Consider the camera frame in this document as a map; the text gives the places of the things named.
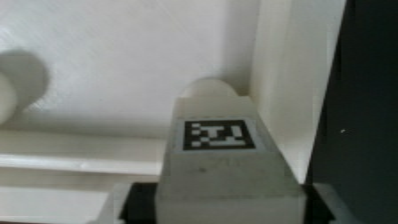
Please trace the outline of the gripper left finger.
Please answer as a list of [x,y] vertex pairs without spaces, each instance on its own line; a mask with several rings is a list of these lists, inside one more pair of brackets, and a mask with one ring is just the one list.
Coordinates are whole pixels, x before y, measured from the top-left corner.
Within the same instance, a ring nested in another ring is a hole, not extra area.
[[98,218],[88,224],[159,224],[155,182],[118,184],[107,196]]

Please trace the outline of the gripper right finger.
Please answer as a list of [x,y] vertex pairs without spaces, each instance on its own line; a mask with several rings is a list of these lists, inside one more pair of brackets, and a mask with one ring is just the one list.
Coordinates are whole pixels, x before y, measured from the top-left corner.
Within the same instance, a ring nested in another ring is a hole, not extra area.
[[308,194],[304,224],[363,224],[335,187],[315,183],[303,188]]

